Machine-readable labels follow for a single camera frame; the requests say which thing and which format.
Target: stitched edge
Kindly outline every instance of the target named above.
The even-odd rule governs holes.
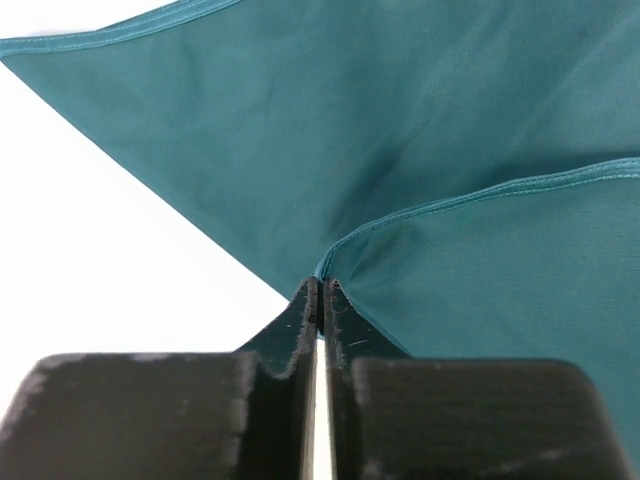
[[[178,0],[112,27],[91,32],[0,39],[0,58],[21,53],[79,50],[132,40],[195,20],[239,1],[241,0]]]
[[[619,180],[619,179],[640,179],[640,172],[621,173],[617,175],[605,175],[594,178],[587,178],[584,180],[571,181],[571,179],[580,179],[585,176],[602,173],[610,170],[621,170],[633,168],[637,170],[640,168],[640,160],[614,160],[611,163],[600,164],[595,166],[589,166],[582,169],[570,170],[568,172],[562,172],[558,174],[544,175],[540,177],[532,177],[529,179],[516,179],[497,186],[489,187],[485,190],[480,190],[461,197],[455,197],[453,199],[440,200],[428,204],[422,204],[416,207],[411,207],[407,210],[401,210],[399,212],[392,213],[388,216],[379,218],[372,222],[366,223],[348,235],[342,237],[327,251],[324,255],[316,270],[314,276],[319,280],[324,280],[333,267],[333,261],[336,252],[350,240],[357,238],[366,233],[378,230],[379,228],[386,227],[387,225],[399,221],[408,220],[411,218],[432,215],[436,213],[442,213],[456,208],[460,208],[466,205],[471,205],[485,200],[492,200],[502,197],[522,196],[535,193],[544,193],[553,190],[559,190],[562,188],[575,187],[578,185],[584,185],[588,183],[594,183],[605,180]],[[544,187],[550,183],[559,183],[562,181],[568,181],[568,183],[560,185],[552,185]]]

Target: green cloth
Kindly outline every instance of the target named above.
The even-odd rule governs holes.
[[[576,362],[640,465],[639,45],[637,0],[183,0],[0,56],[283,295]]]

